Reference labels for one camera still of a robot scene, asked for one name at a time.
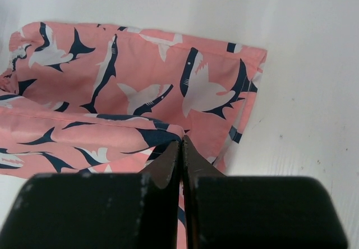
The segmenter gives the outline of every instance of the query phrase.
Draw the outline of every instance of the shark mouth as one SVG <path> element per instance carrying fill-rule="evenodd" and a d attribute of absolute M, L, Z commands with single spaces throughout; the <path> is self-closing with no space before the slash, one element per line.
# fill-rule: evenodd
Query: shark mouth
<path fill-rule="evenodd" d="M 24 165 L 24 161 L 20 158 L 10 159 L 10 158 L 0 158 L 0 168 L 5 169 L 19 169 Z"/>

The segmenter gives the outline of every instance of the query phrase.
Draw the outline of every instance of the white table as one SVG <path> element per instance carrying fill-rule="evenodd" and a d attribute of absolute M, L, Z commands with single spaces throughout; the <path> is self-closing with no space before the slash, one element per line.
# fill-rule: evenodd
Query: white table
<path fill-rule="evenodd" d="M 229 174 L 301 175 L 330 192 L 359 248 L 359 0 L 0 0 L 10 32 L 39 20 L 154 27 L 266 48 L 268 62 Z M 0 220 L 23 181 L 0 177 Z"/>

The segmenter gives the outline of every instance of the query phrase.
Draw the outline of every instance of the patterned cloth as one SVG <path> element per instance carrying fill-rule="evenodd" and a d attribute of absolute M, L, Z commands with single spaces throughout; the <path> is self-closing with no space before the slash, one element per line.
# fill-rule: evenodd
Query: patterned cloth
<path fill-rule="evenodd" d="M 0 77 L 0 174 L 22 178 L 138 172 L 184 134 L 225 171 L 266 57 L 159 30 L 56 22 L 24 26 L 10 51 Z"/>

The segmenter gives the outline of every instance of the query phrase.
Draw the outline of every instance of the pink fabric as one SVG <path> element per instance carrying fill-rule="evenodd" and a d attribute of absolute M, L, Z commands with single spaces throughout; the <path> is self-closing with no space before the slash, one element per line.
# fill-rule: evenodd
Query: pink fabric
<path fill-rule="evenodd" d="M 138 172 L 156 146 L 185 132 L 225 171 L 266 57 L 159 30 L 56 22 L 24 26 L 10 51 L 0 78 L 0 174 L 23 178 Z"/>

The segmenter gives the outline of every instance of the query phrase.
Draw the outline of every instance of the folded fabric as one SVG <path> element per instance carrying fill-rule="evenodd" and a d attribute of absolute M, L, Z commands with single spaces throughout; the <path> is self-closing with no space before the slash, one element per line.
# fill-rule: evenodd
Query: folded fabric
<path fill-rule="evenodd" d="M 138 172 L 184 134 L 225 171 L 266 57 L 160 30 L 57 22 L 24 26 L 10 51 L 0 77 L 0 174 L 23 178 Z"/>

